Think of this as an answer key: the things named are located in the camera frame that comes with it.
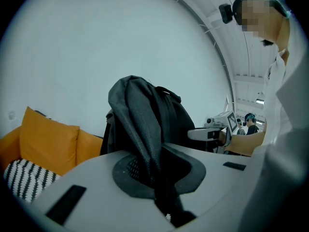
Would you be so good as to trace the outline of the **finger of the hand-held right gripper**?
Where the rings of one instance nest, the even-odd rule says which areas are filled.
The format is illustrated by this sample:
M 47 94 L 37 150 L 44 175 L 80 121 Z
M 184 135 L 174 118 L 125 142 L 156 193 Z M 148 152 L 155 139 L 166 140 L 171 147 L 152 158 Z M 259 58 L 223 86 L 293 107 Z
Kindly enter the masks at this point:
M 220 128 L 198 128 L 189 130 L 187 136 L 191 140 L 207 142 L 218 140 L 220 131 Z

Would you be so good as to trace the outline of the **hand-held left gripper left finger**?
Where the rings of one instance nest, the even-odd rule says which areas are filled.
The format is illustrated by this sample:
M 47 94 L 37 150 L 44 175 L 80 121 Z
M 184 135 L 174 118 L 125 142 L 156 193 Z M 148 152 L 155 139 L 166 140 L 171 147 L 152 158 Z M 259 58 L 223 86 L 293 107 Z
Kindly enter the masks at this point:
M 46 214 L 72 186 L 86 188 L 64 226 L 76 232 L 170 232 L 174 226 L 155 203 L 132 198 L 114 182 L 113 166 L 127 156 L 118 151 L 87 160 L 60 177 L 32 203 Z

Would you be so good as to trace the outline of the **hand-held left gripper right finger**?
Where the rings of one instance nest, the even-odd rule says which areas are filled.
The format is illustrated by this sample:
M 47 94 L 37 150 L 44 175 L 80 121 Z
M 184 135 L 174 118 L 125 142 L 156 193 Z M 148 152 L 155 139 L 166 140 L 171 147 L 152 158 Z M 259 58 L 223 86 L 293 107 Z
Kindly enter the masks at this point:
M 180 196 L 184 209 L 196 219 L 171 232 L 240 232 L 245 207 L 262 170 L 265 147 L 258 147 L 251 157 L 241 157 L 168 146 L 206 167 L 206 176 L 196 191 Z

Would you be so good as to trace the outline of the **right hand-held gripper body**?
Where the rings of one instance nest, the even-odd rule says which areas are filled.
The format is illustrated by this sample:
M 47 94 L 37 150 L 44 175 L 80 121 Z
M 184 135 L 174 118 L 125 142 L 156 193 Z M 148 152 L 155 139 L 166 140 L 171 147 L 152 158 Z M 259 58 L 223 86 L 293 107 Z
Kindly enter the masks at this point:
M 207 131 L 206 141 L 215 141 L 217 148 L 225 148 L 230 144 L 232 135 L 237 129 L 237 120 L 234 111 L 230 110 L 208 117 L 204 126 Z M 221 131 L 225 135 L 223 142 L 220 142 Z

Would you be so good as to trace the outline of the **black backpack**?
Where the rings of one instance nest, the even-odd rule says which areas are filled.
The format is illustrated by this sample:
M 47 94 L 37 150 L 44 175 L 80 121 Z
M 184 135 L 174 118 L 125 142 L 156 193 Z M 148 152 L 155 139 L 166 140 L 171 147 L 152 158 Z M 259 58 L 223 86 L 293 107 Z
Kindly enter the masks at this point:
M 193 220 L 176 189 L 190 173 L 191 163 L 167 146 L 188 144 L 186 133 L 194 127 L 181 98 L 141 77 L 128 76 L 114 84 L 108 102 L 111 110 L 101 153 L 131 153 L 112 170 L 116 184 L 132 197 L 152 199 L 176 228 Z

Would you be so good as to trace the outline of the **orange sofa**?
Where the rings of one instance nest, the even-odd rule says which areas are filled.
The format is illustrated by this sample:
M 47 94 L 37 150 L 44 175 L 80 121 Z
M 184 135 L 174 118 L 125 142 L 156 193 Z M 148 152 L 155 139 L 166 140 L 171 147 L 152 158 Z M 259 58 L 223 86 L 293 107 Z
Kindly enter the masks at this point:
M 2 139 L 0 139 L 0 174 L 3 174 L 7 166 L 15 161 L 20 160 L 21 153 L 20 153 L 20 144 L 19 144 L 19 134 L 20 134 L 20 127 L 14 129 L 7 135 L 5 135 Z M 65 173 L 69 172 L 76 165 L 76 146 L 77 146 L 77 139 L 73 143 L 75 147 L 73 152 L 70 153 L 70 162 L 67 164 L 63 164 L 58 168 L 51 168 L 50 171 L 62 176 Z

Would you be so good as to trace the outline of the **person's right forearm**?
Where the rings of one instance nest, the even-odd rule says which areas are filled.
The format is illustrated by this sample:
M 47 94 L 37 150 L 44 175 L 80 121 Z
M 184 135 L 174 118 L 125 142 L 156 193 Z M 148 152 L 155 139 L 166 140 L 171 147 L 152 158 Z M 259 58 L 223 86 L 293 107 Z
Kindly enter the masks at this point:
M 224 151 L 231 151 L 240 155 L 251 156 L 253 151 L 262 145 L 266 131 L 250 135 L 232 135 Z

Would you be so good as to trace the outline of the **large orange cushion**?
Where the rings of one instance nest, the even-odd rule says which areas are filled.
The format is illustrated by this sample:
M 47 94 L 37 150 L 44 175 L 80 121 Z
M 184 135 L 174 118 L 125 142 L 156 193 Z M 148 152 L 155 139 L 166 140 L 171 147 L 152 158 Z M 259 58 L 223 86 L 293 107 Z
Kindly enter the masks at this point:
M 21 158 L 62 176 L 76 166 L 79 130 L 27 107 L 19 135 Z
M 76 146 L 76 165 L 98 157 L 103 139 L 80 129 Z

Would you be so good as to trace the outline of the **person's white shirt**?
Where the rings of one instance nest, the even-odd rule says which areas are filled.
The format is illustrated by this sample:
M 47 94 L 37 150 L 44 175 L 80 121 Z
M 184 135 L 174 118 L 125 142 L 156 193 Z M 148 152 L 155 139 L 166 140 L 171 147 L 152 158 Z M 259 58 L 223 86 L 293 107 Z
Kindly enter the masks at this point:
M 291 14 L 290 36 L 286 49 L 277 53 L 274 62 L 268 67 L 262 93 L 265 96 L 264 116 L 266 119 L 266 133 L 262 145 L 271 143 L 276 137 L 292 130 L 291 121 L 286 114 L 276 92 L 295 72 L 309 42 L 296 17 Z

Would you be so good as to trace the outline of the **black white striped pillow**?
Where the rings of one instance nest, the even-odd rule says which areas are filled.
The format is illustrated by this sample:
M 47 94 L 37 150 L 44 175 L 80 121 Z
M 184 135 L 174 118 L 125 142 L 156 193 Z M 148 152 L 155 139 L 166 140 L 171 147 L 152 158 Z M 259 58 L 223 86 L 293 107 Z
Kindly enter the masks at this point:
M 15 197 L 32 203 L 60 176 L 29 160 L 19 159 L 7 166 L 3 178 Z

